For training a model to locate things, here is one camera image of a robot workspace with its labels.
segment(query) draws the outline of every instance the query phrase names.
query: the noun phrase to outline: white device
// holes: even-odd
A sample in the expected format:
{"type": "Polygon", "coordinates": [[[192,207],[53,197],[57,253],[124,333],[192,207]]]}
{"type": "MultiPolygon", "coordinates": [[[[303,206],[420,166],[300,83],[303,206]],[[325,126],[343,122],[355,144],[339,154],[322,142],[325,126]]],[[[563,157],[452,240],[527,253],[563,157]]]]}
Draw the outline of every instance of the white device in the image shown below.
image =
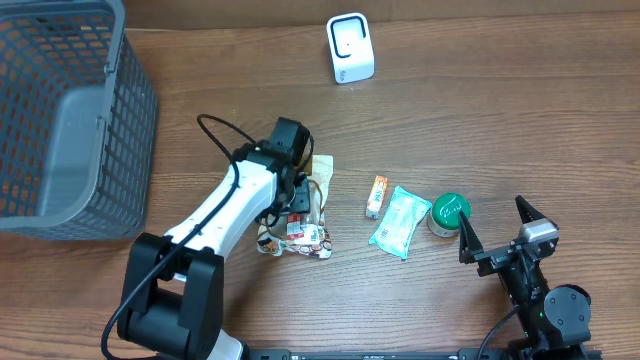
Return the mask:
{"type": "Polygon", "coordinates": [[[368,79],[375,72],[367,18],[360,13],[334,16],[327,22],[329,49],[336,82],[368,79]]]}
{"type": "MultiPolygon", "coordinates": [[[[276,174],[267,170],[264,165],[247,160],[236,164],[240,178],[239,187],[226,205],[185,246],[193,250],[210,247],[216,254],[223,256],[225,262],[251,222],[273,203],[277,190],[276,174]]],[[[225,178],[204,203],[187,220],[167,231],[165,236],[172,236],[173,243],[179,243],[184,239],[225,197],[233,185],[234,178],[233,167],[229,166],[225,178]]],[[[186,276],[179,274],[174,278],[187,280],[186,276]]],[[[240,360],[242,351],[240,341],[220,330],[218,340],[207,360],[240,360]]]]}

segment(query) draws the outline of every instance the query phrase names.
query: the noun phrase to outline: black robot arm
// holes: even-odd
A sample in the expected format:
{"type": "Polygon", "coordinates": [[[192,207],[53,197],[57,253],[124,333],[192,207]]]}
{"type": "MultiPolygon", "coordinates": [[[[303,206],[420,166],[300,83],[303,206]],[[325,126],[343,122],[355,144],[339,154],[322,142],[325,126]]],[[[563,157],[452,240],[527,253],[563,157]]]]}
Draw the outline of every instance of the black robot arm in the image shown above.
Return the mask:
{"type": "Polygon", "coordinates": [[[522,227],[509,245],[484,251],[469,220],[460,212],[460,262],[478,263],[478,275],[497,273],[509,294],[525,338],[509,343],[513,359],[587,359],[583,343],[591,339],[591,297],[576,285],[549,289],[540,260],[558,244],[558,226],[516,198],[522,227]]]}

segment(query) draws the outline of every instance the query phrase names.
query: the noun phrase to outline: crumpled snack wrapper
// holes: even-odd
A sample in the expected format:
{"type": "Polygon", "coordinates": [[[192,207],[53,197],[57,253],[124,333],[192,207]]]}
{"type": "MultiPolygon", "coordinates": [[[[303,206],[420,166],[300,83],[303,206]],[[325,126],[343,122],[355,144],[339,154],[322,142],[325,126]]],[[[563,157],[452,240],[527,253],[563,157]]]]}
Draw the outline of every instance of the crumpled snack wrapper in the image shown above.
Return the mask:
{"type": "Polygon", "coordinates": [[[286,250],[320,259],[331,257],[331,237],[324,222],[324,205],[329,197],[329,182],[333,176],[333,156],[313,155],[312,168],[312,174],[307,177],[310,212],[282,216],[271,228],[260,224],[259,252],[280,256],[286,250]]]}

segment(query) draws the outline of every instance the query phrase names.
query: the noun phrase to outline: green can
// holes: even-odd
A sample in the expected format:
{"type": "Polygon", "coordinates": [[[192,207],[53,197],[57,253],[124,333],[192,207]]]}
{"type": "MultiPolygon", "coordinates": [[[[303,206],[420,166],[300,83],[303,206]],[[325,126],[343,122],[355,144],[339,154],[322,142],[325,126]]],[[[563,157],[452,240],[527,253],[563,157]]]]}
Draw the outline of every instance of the green can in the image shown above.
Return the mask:
{"type": "Polygon", "coordinates": [[[436,235],[452,237],[460,232],[458,214],[462,211],[471,217],[471,206],[464,196],[447,193],[438,198],[427,215],[427,226],[436,235]]]}

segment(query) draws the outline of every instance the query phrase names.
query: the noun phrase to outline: small orange box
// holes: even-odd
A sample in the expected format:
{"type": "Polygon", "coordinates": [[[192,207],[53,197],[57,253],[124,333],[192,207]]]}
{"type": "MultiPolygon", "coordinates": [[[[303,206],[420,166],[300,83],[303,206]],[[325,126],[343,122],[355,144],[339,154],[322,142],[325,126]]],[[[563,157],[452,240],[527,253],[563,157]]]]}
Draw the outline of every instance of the small orange box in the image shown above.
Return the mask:
{"type": "Polygon", "coordinates": [[[365,215],[372,219],[377,219],[382,207],[382,201],[384,201],[384,195],[387,192],[387,178],[384,176],[376,176],[376,180],[371,188],[371,194],[369,194],[369,200],[367,200],[367,209],[365,215]]]}

